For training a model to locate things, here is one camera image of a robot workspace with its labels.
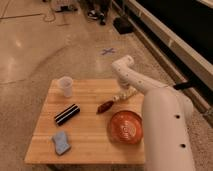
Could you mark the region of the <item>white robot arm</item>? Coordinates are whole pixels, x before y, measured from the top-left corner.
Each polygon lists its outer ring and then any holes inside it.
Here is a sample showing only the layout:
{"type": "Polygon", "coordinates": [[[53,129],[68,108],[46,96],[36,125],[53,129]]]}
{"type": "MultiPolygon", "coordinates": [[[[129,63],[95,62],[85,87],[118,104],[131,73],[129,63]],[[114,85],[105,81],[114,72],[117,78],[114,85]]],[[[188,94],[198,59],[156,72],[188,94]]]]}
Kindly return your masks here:
{"type": "Polygon", "coordinates": [[[132,86],[144,95],[142,118],[146,168],[148,171],[196,171],[186,121],[193,103],[168,84],[132,69],[134,59],[126,55],[112,63],[118,84],[132,86]]]}

